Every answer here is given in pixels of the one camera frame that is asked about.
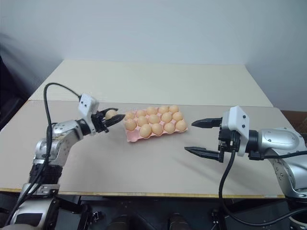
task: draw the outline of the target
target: black cable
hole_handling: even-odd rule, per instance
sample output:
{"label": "black cable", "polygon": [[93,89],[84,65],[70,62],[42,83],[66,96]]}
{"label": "black cable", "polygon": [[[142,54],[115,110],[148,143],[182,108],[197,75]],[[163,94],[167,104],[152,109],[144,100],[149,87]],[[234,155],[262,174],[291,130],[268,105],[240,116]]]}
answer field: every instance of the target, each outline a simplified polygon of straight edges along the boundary
{"label": "black cable", "polygon": [[284,158],[296,157],[302,155],[307,155],[307,151],[294,152],[285,155],[266,155],[264,156],[264,159],[284,159]]}
{"label": "black cable", "polygon": [[276,222],[278,222],[280,220],[283,220],[283,219],[285,219],[287,217],[290,217],[290,216],[296,215],[298,213],[306,212],[307,211],[307,207],[299,208],[297,210],[288,212],[288,213],[278,217],[277,219],[273,219],[273,220],[271,220],[269,222],[265,222],[265,223],[249,223],[249,222],[245,222],[244,220],[241,220],[238,217],[234,216],[234,214],[230,212],[230,210],[227,208],[227,206],[226,206],[226,204],[224,202],[224,199],[223,199],[223,186],[224,186],[225,180],[227,178],[227,175],[229,174],[229,171],[230,171],[230,169],[231,169],[231,167],[232,167],[232,165],[234,163],[235,156],[236,156],[236,151],[233,150],[231,152],[231,157],[230,157],[229,163],[228,163],[228,165],[227,165],[227,167],[225,169],[225,172],[224,172],[224,174],[223,174],[223,176],[221,178],[220,186],[219,186],[219,200],[220,200],[221,205],[222,205],[224,211],[226,212],[226,214],[228,214],[232,219],[238,221],[241,224],[252,226],[252,227],[265,227],[265,226],[269,226],[269,225],[275,224]]}
{"label": "black cable", "polygon": [[38,183],[38,185],[35,187],[35,189],[33,189],[31,191],[31,193],[29,193],[29,191],[32,189],[32,187],[36,184],[36,182],[39,180],[39,177],[41,176],[41,174],[43,173],[44,169],[46,168],[46,166],[49,163],[49,156],[50,156],[50,151],[51,151],[51,146],[52,146],[52,125],[54,123],[51,123],[51,117],[50,117],[50,112],[49,112],[49,106],[48,106],[48,102],[47,102],[47,89],[50,85],[57,85],[57,86],[61,86],[65,89],[67,89],[68,91],[72,92],[73,94],[75,94],[78,99],[80,100],[81,96],[79,94],[77,94],[75,91],[73,91],[72,89],[66,87],[65,85],[61,85],[59,83],[55,83],[55,82],[51,82],[48,83],[45,87],[44,87],[44,105],[45,105],[45,111],[46,111],[46,116],[47,116],[47,121],[48,121],[48,126],[47,126],[47,131],[46,131],[46,157],[44,159],[43,164],[41,165],[41,167],[39,168],[39,171],[37,173],[37,175],[35,176],[34,180],[31,182],[31,184],[28,186],[28,188],[25,190],[25,192],[23,193],[23,195],[18,199],[17,203],[15,204],[15,206],[13,207],[8,219],[5,222],[4,226],[7,226],[10,224],[10,221],[14,215],[14,213],[16,212],[16,210],[18,209],[18,207],[28,198],[31,197],[31,195],[39,188],[41,183]]}

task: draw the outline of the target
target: floor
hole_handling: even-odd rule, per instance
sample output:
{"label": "floor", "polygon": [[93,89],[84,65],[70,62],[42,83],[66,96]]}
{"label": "floor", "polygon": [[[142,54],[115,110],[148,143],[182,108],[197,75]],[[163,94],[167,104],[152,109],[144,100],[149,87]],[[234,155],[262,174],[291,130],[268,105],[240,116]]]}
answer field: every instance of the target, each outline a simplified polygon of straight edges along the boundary
{"label": "floor", "polygon": [[[69,201],[76,202],[77,196],[62,195]],[[16,200],[15,195],[0,194],[0,207],[11,208]],[[214,227],[211,211],[219,207],[217,199],[178,199],[178,198],[141,198],[141,197],[101,197],[82,196],[82,203],[90,204],[93,211],[102,211],[105,218],[89,227],[90,230],[105,230],[111,220],[120,215],[137,217],[149,230],[166,230],[167,219],[171,213],[178,212],[185,217],[193,230],[218,230]],[[285,201],[262,206],[253,210],[237,213],[236,215],[250,222],[265,222],[274,219],[288,211]],[[76,230],[80,215],[60,210],[57,230]],[[244,226],[230,217],[226,218],[228,230],[289,230],[289,220],[265,228]]]}

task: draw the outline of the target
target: wooden table edge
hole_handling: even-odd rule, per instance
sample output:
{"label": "wooden table edge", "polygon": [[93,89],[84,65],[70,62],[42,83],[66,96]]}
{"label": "wooden table edge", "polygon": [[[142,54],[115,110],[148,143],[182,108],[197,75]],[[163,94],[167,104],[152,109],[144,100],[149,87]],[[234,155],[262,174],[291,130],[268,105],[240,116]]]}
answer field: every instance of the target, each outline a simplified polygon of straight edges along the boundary
{"label": "wooden table edge", "polygon": [[[19,193],[19,188],[0,188],[1,192]],[[77,196],[146,196],[146,197],[181,197],[181,198],[218,198],[217,194],[185,194],[185,193],[110,193],[110,192],[67,192],[60,191],[60,195],[77,195]],[[284,195],[223,195],[224,198],[248,198],[248,199],[265,199],[265,198],[284,198]]]}

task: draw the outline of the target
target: table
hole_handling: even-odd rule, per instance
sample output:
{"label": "table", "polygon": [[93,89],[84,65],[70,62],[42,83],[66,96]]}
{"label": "table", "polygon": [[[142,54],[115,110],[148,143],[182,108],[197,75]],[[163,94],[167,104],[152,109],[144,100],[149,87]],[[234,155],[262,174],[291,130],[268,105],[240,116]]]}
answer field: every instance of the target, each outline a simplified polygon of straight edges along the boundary
{"label": "table", "polygon": [[[272,107],[244,65],[64,60],[30,100],[42,100],[49,82],[111,103]],[[48,99],[77,100],[59,87],[48,91]]]}
{"label": "table", "polygon": [[[100,110],[117,107],[120,112],[146,108],[149,104],[101,102]],[[79,119],[78,102],[49,102],[53,122]],[[220,117],[229,106],[181,105],[186,121]],[[272,107],[243,107],[250,128],[291,127],[282,113]],[[46,134],[42,101],[28,101],[0,132],[0,190],[20,191],[27,182],[36,143]],[[184,146],[216,150],[218,129],[189,126],[180,134],[127,143],[124,127],[85,137],[75,144],[64,166],[60,194],[104,196],[217,197],[218,184],[230,154],[223,164],[201,159]],[[225,197],[283,197],[268,161],[236,157],[226,180]]]}

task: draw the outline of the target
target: brown egg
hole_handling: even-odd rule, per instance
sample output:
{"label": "brown egg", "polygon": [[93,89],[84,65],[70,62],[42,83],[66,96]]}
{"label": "brown egg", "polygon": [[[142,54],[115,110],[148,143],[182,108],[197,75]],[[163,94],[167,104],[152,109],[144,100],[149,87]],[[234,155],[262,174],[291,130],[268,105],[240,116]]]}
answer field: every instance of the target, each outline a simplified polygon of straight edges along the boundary
{"label": "brown egg", "polygon": [[114,117],[115,115],[117,115],[117,112],[114,109],[111,109],[111,110],[106,112],[105,118],[106,118],[106,120],[108,120],[108,119],[111,119],[112,117]]}
{"label": "brown egg", "polygon": [[178,129],[180,132],[186,130],[187,123],[184,120],[178,121],[175,125],[175,128]]}
{"label": "brown egg", "polygon": [[146,109],[146,113],[147,113],[148,115],[151,115],[151,114],[157,114],[158,112],[157,112],[157,109],[156,109],[156,108],[154,108],[154,107],[152,107],[152,106],[149,106],[149,107]]}
{"label": "brown egg", "polygon": [[148,118],[149,123],[155,124],[160,122],[160,118],[156,114],[151,114]]}
{"label": "brown egg", "polygon": [[161,106],[158,110],[159,113],[164,114],[168,112],[168,106]]}
{"label": "brown egg", "polygon": [[156,135],[161,135],[163,133],[163,127],[159,123],[155,123],[152,126],[153,133]]}
{"label": "brown egg", "polygon": [[179,108],[177,105],[172,105],[169,107],[169,111],[172,112],[172,113],[175,113],[175,112],[178,112],[179,111]]}
{"label": "brown egg", "polygon": [[161,116],[161,120],[168,123],[172,120],[172,114],[171,113],[165,113]]}
{"label": "brown egg", "polygon": [[140,116],[146,116],[146,112],[144,110],[138,110],[136,112],[136,116],[137,117],[140,117]]}
{"label": "brown egg", "polygon": [[136,122],[135,122],[135,120],[128,119],[128,120],[125,122],[125,128],[126,128],[127,130],[130,130],[130,131],[135,130],[135,128],[136,128]]}
{"label": "brown egg", "polygon": [[174,119],[175,121],[180,121],[180,120],[182,120],[182,119],[183,119],[182,112],[175,112],[175,113],[173,114],[173,119]]}
{"label": "brown egg", "polygon": [[134,113],[133,112],[126,112],[125,120],[133,119],[133,118],[134,118]]}
{"label": "brown egg", "polygon": [[140,128],[140,136],[148,138],[152,133],[152,127],[149,124],[145,124]]}
{"label": "brown egg", "polygon": [[175,131],[175,125],[173,123],[166,123],[164,125],[164,130],[168,133],[168,134],[172,134]]}
{"label": "brown egg", "polygon": [[139,125],[140,127],[142,127],[142,126],[145,125],[145,124],[148,124],[147,118],[144,117],[144,116],[140,116],[140,117],[138,118],[138,125]]}

